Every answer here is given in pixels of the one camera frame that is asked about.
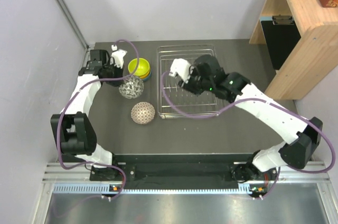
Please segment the black white patterned bowl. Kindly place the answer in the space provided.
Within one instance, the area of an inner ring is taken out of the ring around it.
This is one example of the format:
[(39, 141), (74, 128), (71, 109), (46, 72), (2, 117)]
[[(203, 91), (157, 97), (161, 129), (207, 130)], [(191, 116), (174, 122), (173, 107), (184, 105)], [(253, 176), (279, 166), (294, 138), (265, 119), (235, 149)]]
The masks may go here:
[(126, 99), (135, 99), (142, 95), (144, 91), (144, 82), (138, 76), (131, 76), (124, 80), (119, 86), (119, 93)]

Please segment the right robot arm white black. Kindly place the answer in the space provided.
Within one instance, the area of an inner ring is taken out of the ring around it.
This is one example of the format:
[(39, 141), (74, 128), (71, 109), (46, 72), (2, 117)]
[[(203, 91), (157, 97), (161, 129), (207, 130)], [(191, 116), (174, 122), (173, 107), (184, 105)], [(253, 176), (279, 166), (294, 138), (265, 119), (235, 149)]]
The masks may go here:
[(247, 111), (282, 138), (282, 143), (254, 152), (246, 164), (235, 168), (233, 175), (241, 182), (257, 180), (266, 171), (281, 166), (288, 165), (301, 170), (320, 143), (317, 132), (323, 127), (320, 119), (313, 117), (308, 120), (292, 116), (246, 77), (237, 72), (226, 73), (214, 56), (205, 54), (193, 63), (185, 59), (174, 59), (170, 76), (180, 77), (178, 86), (192, 94), (198, 96), (208, 91)]

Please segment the metal wire dish rack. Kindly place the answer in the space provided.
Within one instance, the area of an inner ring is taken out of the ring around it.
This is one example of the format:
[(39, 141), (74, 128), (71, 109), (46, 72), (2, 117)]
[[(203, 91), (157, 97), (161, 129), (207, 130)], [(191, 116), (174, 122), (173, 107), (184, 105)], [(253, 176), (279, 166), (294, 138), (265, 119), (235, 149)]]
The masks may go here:
[(210, 115), (216, 113), (228, 103), (215, 97), (209, 92), (196, 96), (180, 88), (177, 83), (179, 77), (166, 76), (161, 83), (161, 75), (168, 71), (174, 59), (185, 59), (192, 64), (198, 57), (209, 54), (216, 56), (215, 47), (212, 44), (170, 45), (157, 49), (157, 111), (161, 118), (182, 118), (163, 96), (162, 87), (170, 101), (181, 111), (191, 115)]

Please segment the brown lattice patterned bowl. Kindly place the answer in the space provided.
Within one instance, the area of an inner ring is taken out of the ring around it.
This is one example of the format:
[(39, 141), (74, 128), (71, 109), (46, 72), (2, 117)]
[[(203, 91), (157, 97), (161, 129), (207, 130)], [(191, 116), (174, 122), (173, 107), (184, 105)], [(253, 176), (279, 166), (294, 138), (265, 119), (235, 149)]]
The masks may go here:
[(132, 120), (141, 125), (150, 123), (155, 117), (155, 108), (149, 102), (139, 102), (131, 109)]

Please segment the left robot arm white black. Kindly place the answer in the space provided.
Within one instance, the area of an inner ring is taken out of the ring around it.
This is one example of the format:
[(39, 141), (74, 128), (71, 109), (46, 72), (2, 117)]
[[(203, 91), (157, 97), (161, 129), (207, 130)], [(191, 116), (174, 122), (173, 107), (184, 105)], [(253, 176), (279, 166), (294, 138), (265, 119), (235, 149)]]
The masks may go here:
[(91, 50), (89, 61), (78, 72), (71, 99), (59, 114), (50, 119), (59, 158), (75, 157), (90, 164), (92, 181), (112, 181), (121, 175), (112, 152), (97, 143), (88, 118), (95, 95), (104, 81), (119, 87), (123, 81), (127, 52), (113, 46), (113, 52)]

